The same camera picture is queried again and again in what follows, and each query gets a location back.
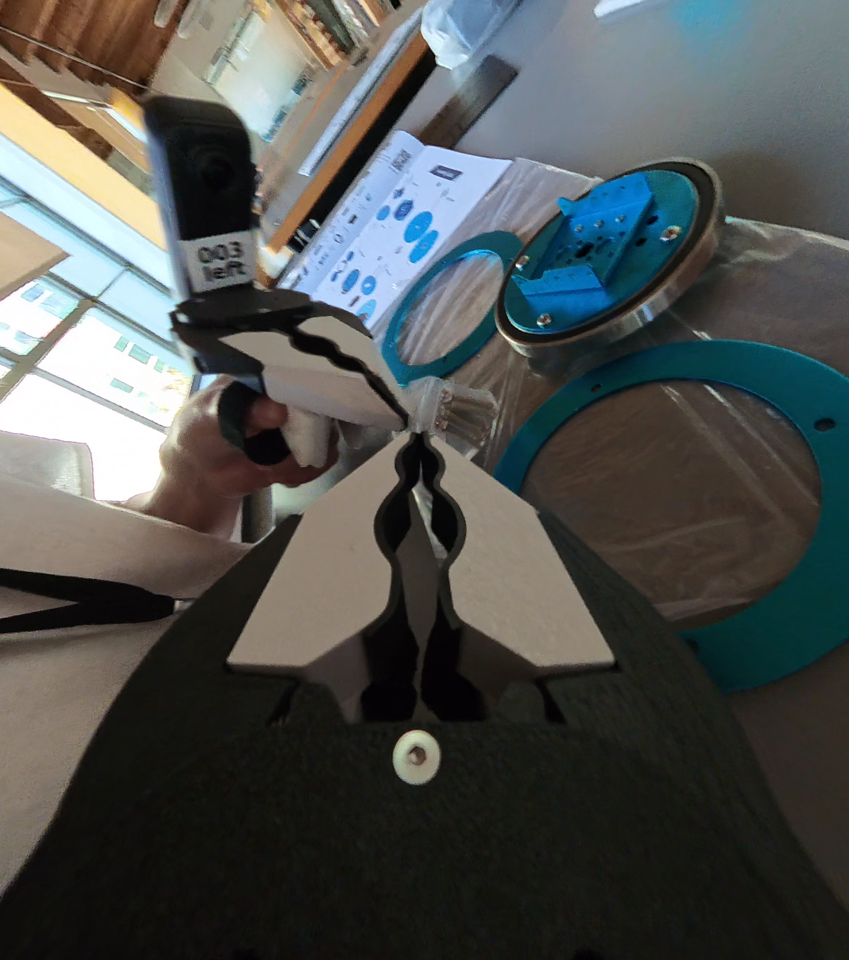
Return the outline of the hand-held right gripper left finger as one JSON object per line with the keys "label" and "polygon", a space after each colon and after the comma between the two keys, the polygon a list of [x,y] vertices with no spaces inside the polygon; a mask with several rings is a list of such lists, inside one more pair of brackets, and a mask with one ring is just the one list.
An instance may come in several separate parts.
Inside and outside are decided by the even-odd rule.
{"label": "hand-held right gripper left finger", "polygon": [[413,528],[420,441],[400,434],[300,516],[231,669],[325,687],[350,722],[411,718],[419,645],[399,549]]}

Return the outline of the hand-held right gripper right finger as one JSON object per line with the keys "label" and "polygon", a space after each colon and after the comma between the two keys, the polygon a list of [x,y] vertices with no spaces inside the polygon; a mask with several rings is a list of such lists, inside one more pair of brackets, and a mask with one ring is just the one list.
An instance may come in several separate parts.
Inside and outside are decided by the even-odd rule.
{"label": "hand-held right gripper right finger", "polygon": [[489,714],[514,684],[615,667],[538,511],[439,438],[418,437],[425,522],[442,548],[420,693],[432,714]]}

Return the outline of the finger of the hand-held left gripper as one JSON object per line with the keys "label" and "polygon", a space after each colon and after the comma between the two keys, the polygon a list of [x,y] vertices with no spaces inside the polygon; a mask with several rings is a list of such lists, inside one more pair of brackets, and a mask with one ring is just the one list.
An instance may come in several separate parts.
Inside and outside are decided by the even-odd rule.
{"label": "finger of the hand-held left gripper", "polygon": [[340,421],[409,420],[403,389],[366,332],[316,316],[291,332],[291,344],[313,367],[296,405]]}
{"label": "finger of the hand-held left gripper", "polygon": [[288,336],[226,336],[220,344],[261,366],[265,392],[275,402],[357,426],[407,427],[406,408],[391,386],[333,341],[318,337],[317,353]]}

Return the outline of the small clear bag of screws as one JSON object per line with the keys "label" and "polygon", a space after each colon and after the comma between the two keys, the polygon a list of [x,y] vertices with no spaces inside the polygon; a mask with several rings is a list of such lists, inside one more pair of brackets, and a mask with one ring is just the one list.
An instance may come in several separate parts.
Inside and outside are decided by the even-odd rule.
{"label": "small clear bag of screws", "polygon": [[473,389],[436,376],[403,388],[411,429],[438,438],[468,460],[493,438],[501,407],[490,390]]}

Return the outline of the grey desk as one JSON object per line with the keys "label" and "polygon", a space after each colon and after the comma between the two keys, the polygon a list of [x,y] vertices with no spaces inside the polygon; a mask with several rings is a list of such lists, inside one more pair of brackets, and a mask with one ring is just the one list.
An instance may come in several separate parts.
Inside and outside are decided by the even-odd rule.
{"label": "grey desk", "polygon": [[[523,2],[490,43],[516,78],[458,143],[534,164],[478,232],[529,236],[545,204],[670,158],[708,164],[729,218],[849,241],[849,2],[763,2],[751,25],[688,35],[676,2],[601,21],[595,2]],[[730,697],[802,844],[849,907],[849,640]]]}

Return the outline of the person's left hand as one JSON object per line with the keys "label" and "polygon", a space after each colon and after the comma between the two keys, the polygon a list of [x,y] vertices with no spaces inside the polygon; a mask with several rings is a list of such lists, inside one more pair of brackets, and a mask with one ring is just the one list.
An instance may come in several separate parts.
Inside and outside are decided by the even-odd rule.
{"label": "person's left hand", "polygon": [[126,508],[230,540],[244,498],[273,485],[303,486],[336,463],[336,440],[322,466],[301,466],[292,457],[276,465],[249,460],[224,438],[218,423],[221,395],[231,383],[218,377],[185,402],[158,452],[154,488],[127,500]]}

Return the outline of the printed instruction sheet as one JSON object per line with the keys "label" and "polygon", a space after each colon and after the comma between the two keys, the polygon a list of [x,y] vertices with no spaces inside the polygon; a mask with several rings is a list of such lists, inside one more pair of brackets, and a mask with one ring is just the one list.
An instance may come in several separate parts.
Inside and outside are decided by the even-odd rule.
{"label": "printed instruction sheet", "polygon": [[510,165],[394,131],[277,286],[378,323]]}

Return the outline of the wooden table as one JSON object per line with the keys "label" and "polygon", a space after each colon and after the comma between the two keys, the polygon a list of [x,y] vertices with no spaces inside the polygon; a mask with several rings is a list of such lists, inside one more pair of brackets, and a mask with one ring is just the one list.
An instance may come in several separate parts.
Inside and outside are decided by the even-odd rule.
{"label": "wooden table", "polygon": [[260,230],[264,246],[279,252],[298,228],[322,221],[397,126],[431,78],[435,58],[414,30],[385,75],[330,145],[312,174],[301,174],[310,151],[346,98],[343,73],[322,90],[298,129],[274,150],[262,170]]}

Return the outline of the large window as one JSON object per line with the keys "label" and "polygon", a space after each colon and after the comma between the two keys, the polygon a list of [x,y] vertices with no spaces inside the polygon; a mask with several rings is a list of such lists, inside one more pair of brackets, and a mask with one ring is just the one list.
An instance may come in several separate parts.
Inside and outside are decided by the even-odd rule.
{"label": "large window", "polygon": [[0,227],[63,258],[0,296],[0,430],[84,445],[96,498],[151,489],[159,447],[192,394],[169,342],[167,255],[108,209],[115,171],[84,148],[35,156],[0,131]]}

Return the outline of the clear plastic bag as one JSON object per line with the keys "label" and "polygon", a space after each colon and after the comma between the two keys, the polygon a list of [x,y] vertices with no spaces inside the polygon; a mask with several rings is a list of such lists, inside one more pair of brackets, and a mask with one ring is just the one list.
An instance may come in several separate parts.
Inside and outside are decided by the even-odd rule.
{"label": "clear plastic bag", "polygon": [[520,1],[428,1],[420,33],[437,66],[455,70],[468,62],[514,13]]}

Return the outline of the clear plastic sheet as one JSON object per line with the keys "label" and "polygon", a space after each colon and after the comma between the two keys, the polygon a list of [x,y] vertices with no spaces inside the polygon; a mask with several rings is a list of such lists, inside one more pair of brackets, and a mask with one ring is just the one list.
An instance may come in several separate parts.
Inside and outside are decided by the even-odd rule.
{"label": "clear plastic sheet", "polygon": [[[698,282],[608,351],[540,372],[495,334],[451,375],[500,405],[475,461],[492,473],[531,414],[592,367],[712,339],[780,347],[849,378],[849,241],[729,218]],[[540,450],[521,494],[667,619],[698,626],[789,575],[815,531],[819,481],[812,451],[775,409],[731,387],[668,381],[575,414]]]}

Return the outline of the blue metal part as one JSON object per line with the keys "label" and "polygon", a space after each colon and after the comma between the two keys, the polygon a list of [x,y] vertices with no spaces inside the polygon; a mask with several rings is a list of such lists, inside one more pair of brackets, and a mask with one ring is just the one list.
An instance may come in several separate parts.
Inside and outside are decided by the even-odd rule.
{"label": "blue metal part", "polygon": [[716,38],[748,28],[763,5],[761,1],[681,1],[671,17],[691,37]]}

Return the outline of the round teal base with bracket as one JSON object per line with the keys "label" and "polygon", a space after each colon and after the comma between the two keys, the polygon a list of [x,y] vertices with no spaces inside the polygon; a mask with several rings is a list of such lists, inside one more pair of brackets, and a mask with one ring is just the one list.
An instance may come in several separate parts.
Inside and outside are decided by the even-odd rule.
{"label": "round teal base with bracket", "polygon": [[722,184],[707,164],[671,158],[557,198],[506,270],[494,308],[518,354],[556,362],[642,331],[702,277],[718,247]]}

